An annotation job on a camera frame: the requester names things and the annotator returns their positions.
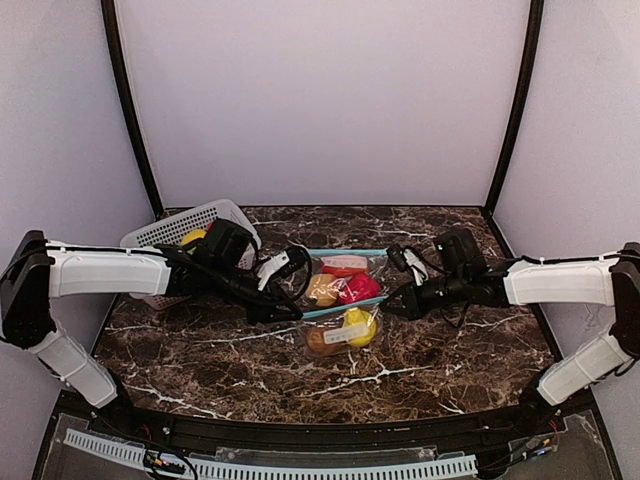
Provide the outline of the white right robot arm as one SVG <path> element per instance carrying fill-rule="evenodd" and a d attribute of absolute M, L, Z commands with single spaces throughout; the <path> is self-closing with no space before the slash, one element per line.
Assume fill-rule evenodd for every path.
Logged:
<path fill-rule="evenodd" d="M 410 321 L 456 304 L 495 308 L 538 305 L 554 333 L 567 333 L 561 315 L 579 329 L 563 342 L 563 357 L 533 384 L 526 401 L 556 406 L 606 377 L 623 374 L 639 360 L 639 245 L 595 256 L 519 257 L 491 268 L 478 247 L 439 240 L 438 276 L 398 287 L 383 312 Z"/>

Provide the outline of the red toy bell pepper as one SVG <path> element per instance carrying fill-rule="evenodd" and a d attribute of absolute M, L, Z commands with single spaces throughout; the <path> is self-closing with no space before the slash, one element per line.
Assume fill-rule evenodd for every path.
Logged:
<path fill-rule="evenodd" d="M 380 294 L 379 284 L 366 273 L 354 275 L 342 291 L 341 301 L 352 304 L 377 297 Z"/>

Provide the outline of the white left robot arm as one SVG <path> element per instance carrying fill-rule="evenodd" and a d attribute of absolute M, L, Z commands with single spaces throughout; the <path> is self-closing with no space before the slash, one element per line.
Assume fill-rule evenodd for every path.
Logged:
<path fill-rule="evenodd" d="M 251 323 L 300 319 L 300 295 L 279 283 L 309 270 L 309 253 L 293 246 L 241 268 L 245 249 L 255 246 L 236 233 L 218 244 L 203 238 L 184 247 L 115 248 L 49 241 L 30 231 L 1 276 L 1 340 L 34 355 L 92 407 L 113 408 L 125 402 L 124 387 L 65 329 L 53 303 L 69 298 L 87 312 L 90 301 L 118 294 L 214 296 L 244 309 Z"/>

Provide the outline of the brown toy potato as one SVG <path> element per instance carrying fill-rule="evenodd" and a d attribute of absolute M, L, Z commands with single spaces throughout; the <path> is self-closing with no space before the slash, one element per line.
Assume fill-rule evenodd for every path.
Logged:
<path fill-rule="evenodd" d="M 340 353 L 346 349 L 344 342 L 326 343 L 324 340 L 324 333 L 326 331 L 326 327 L 311 327 L 306 333 L 305 343 L 311 354 L 326 357 Z"/>

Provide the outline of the orange toy mango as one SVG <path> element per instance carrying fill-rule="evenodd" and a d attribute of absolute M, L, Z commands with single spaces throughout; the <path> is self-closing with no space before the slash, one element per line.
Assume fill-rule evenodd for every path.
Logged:
<path fill-rule="evenodd" d="M 337 278 L 353 277 L 361 273 L 367 274 L 368 271 L 369 271 L 369 268 L 366 263 L 362 265 L 346 265 L 346 266 L 329 265 L 329 264 L 323 263 L 321 266 L 322 274 L 333 275 Z"/>

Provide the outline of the clear zip bag blue zipper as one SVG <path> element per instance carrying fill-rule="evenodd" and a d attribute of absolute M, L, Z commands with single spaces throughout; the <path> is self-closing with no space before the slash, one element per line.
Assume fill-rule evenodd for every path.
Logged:
<path fill-rule="evenodd" d="M 384 299 L 388 256 L 376 249 L 311 249 L 312 274 L 304 310 L 375 304 Z"/>

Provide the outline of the yellow orange toy peach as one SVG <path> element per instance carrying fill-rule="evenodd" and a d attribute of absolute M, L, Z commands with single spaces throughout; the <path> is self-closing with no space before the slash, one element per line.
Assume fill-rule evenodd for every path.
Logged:
<path fill-rule="evenodd" d="M 305 297 L 318 308 L 336 304 L 341 289 L 341 280 L 332 274 L 316 274 L 310 279 Z"/>

